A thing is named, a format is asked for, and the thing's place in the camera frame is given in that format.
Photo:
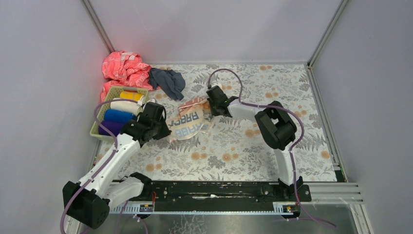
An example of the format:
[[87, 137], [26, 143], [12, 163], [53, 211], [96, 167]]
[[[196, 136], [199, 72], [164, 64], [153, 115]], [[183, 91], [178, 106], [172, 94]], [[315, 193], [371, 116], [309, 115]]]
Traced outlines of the beige lettered towel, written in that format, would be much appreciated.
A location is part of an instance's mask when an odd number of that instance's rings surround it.
[[186, 140], [198, 133], [206, 133], [212, 125], [209, 101], [196, 97], [178, 107], [178, 114], [167, 120], [171, 130], [169, 141]]

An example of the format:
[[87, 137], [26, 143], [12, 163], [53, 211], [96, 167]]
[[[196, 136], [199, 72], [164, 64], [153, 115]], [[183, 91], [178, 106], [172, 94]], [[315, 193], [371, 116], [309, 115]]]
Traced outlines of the purple towel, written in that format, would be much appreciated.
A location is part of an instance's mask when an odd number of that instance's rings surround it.
[[[104, 120], [101, 122], [101, 124], [110, 130], [115, 136], [117, 136], [125, 123], [120, 123], [120, 122], [115, 122], [115, 121], [110, 121], [110, 120]], [[98, 134], [99, 135], [104, 135], [104, 136], [110, 136], [108, 132], [106, 132], [100, 125], [98, 126]]]

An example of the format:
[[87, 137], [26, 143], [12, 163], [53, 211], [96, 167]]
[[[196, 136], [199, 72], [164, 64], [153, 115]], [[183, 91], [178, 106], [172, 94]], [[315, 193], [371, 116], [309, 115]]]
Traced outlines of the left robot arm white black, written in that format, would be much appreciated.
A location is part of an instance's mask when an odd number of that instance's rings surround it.
[[170, 134], [164, 106], [154, 102], [144, 104], [137, 119], [129, 120], [114, 137], [114, 144], [103, 158], [78, 182], [68, 181], [63, 187], [61, 232], [65, 232], [66, 216], [97, 229], [111, 209], [140, 195], [151, 196], [151, 179], [143, 174], [133, 173], [117, 185], [112, 185], [112, 181], [121, 167], [145, 143]]

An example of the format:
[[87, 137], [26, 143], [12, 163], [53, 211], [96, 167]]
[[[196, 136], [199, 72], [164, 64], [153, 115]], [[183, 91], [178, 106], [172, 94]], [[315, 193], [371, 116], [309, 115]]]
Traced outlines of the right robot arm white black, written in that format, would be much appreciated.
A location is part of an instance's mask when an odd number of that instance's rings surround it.
[[237, 117], [255, 122], [265, 143], [274, 149], [279, 168], [279, 180], [287, 185], [293, 185], [293, 160], [288, 155], [287, 147], [296, 139], [297, 127], [280, 102], [269, 105], [247, 104], [238, 97], [227, 95], [219, 86], [209, 86], [208, 101], [213, 116]]

